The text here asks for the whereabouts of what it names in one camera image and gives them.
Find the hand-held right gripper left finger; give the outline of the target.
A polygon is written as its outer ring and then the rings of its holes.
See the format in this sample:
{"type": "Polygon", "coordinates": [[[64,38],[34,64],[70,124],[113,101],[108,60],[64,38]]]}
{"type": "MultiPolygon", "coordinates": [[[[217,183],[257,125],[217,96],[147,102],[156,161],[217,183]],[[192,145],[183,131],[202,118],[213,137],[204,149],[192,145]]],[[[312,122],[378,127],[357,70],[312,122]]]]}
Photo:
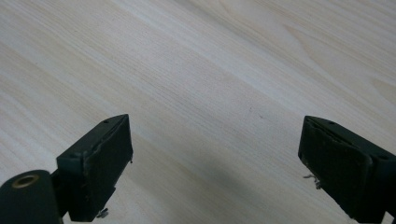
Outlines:
{"type": "Polygon", "coordinates": [[[101,121],[57,157],[51,174],[59,212],[77,222],[91,222],[105,208],[133,159],[129,116],[101,121]]]}

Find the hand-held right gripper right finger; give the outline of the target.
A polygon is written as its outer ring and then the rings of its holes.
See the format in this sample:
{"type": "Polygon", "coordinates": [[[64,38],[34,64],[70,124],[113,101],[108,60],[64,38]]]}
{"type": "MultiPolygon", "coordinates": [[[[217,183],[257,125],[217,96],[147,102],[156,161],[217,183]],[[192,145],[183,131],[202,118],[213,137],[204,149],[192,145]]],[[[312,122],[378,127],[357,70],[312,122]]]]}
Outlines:
{"type": "Polygon", "coordinates": [[[298,157],[342,210],[359,223],[396,224],[396,155],[327,119],[306,116],[298,157]]]}

